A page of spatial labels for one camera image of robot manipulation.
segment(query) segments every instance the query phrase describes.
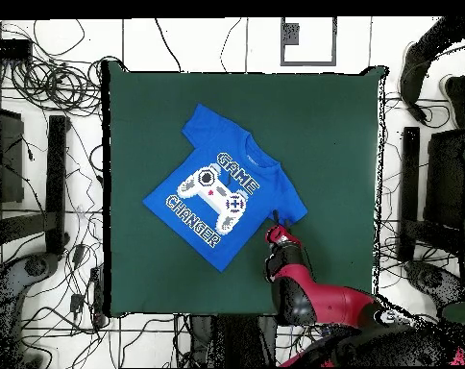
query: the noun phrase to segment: game controller graphic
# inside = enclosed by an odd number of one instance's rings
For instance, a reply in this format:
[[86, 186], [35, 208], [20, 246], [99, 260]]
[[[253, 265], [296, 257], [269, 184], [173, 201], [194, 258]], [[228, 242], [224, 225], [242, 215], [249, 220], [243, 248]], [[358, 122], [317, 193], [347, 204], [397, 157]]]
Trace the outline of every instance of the game controller graphic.
[[232, 193], [219, 181], [221, 167], [217, 163], [212, 163], [207, 167], [202, 167], [195, 171], [178, 187], [180, 198], [191, 198], [199, 195], [218, 214], [216, 231], [221, 234], [228, 234], [246, 209], [248, 194], [239, 189]]

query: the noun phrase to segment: t-shirt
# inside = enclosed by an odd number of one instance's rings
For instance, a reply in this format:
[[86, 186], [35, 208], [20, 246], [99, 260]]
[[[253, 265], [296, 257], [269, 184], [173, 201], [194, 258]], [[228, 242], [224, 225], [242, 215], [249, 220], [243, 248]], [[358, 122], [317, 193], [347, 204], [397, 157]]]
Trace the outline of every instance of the t-shirt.
[[274, 209], [282, 224], [306, 215], [281, 164], [250, 132], [201, 104], [182, 132], [194, 151], [143, 203], [217, 270]]

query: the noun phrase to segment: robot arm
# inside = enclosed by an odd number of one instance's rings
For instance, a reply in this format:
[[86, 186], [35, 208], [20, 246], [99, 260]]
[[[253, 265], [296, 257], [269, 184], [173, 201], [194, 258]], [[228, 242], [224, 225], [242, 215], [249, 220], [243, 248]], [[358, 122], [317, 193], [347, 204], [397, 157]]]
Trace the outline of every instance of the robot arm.
[[271, 255], [265, 279], [280, 325], [337, 324], [332, 334], [311, 344], [281, 366], [416, 366], [452, 363], [453, 347], [433, 325], [415, 322], [384, 308], [370, 294], [349, 287], [316, 283], [307, 269], [301, 241], [286, 227], [270, 228], [265, 240]]
[[301, 241], [282, 225], [266, 234], [272, 254], [265, 277], [281, 325], [342, 324], [356, 329], [380, 327], [382, 306], [369, 294], [343, 286], [316, 283], [306, 267]]

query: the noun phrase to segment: shirt sleeve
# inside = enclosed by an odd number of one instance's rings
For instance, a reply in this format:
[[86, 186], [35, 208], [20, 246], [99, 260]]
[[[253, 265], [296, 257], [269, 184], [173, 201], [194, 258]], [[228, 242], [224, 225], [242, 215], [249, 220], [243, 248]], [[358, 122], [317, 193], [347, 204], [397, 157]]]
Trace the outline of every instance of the shirt sleeve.
[[216, 137], [223, 137], [229, 141], [239, 140], [247, 133], [228, 118], [202, 104], [197, 105], [182, 132], [195, 148], [202, 147]]
[[182, 132], [193, 147], [198, 148], [212, 140], [220, 131], [223, 117], [198, 104], [191, 118], [184, 125]]
[[279, 200], [272, 208], [268, 217], [274, 220], [273, 211], [276, 209], [279, 212], [279, 222], [282, 225], [285, 225], [285, 219], [289, 220], [290, 225], [295, 224], [307, 214], [307, 209], [303, 201], [301, 201], [294, 185], [287, 177], [284, 178], [281, 191], [282, 193], [279, 196]]

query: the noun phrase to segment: green table surface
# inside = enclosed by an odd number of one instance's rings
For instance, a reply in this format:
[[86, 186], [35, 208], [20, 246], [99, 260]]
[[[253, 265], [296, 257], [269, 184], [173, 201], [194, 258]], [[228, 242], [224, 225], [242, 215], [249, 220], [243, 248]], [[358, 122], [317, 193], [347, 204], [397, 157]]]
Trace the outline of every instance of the green table surface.
[[142, 204], [192, 152], [181, 129], [198, 103], [281, 162], [308, 210], [292, 233], [316, 281], [371, 291], [384, 74], [124, 72], [111, 62], [111, 314], [275, 312], [263, 279], [272, 221], [221, 274]]

